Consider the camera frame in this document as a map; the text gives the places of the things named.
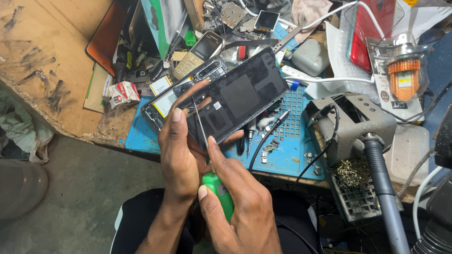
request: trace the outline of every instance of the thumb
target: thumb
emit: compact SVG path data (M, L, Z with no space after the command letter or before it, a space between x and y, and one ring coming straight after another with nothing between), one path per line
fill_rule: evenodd
M229 238L231 226L227 222L220 200L206 185L198 189L199 205L201 213L206 220L212 238Z
M180 108L176 108L171 116L171 125L169 129L170 146L187 146L187 119Z

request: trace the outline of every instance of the black pants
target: black pants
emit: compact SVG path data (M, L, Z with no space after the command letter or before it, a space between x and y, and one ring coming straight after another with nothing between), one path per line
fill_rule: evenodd
M136 195L122 205L122 219L113 240L112 254L133 254L146 237L155 215L163 200L164 189L152 189ZM273 211L278 221L290 226L303 236L318 251L315 227L309 217L307 209L309 203L293 193L277 190L272 192ZM192 253L194 240L190 234L193 220L188 218L180 236L177 249L178 254ZM279 225L279 241L284 254L311 253L309 248L291 231Z

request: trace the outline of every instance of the green screwdriver handle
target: green screwdriver handle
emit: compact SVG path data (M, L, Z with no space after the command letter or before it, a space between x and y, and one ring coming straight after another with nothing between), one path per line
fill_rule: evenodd
M208 186L218 197L221 206L223 207L225 217L227 221L230 222L232 213L234 212L234 202L232 201L231 194L229 193L226 186L223 184L220 178L218 178L218 175L212 174L212 172L209 172L202 177L202 183Z

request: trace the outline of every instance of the fingernail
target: fingernail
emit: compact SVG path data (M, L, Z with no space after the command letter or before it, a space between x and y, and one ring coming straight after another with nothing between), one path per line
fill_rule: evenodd
M179 122L182 117L182 110L180 108L176 108L173 112L173 122Z
M201 199L203 199L205 196L207 196L207 186L201 185L201 186L199 186L199 189L198 189L199 201L201 201Z
M209 136L209 139L211 142L214 142L215 144L217 143L217 141L215 140L215 138L213 138L212 136Z

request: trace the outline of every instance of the concrete floor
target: concrete floor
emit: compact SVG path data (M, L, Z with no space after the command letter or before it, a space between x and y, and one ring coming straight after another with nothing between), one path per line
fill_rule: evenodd
M43 200L0 221L0 253L109 253L120 206L163 187L159 163L67 137L49 159Z

